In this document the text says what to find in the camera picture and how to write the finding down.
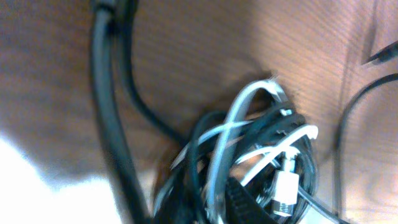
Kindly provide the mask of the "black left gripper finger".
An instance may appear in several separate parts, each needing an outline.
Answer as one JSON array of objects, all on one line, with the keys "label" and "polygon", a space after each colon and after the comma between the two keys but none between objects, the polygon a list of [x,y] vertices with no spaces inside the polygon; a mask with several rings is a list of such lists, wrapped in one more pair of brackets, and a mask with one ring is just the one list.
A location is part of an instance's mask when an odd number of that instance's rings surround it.
[{"label": "black left gripper finger", "polygon": [[233,177],[226,183],[225,204],[229,224],[277,224]]}]

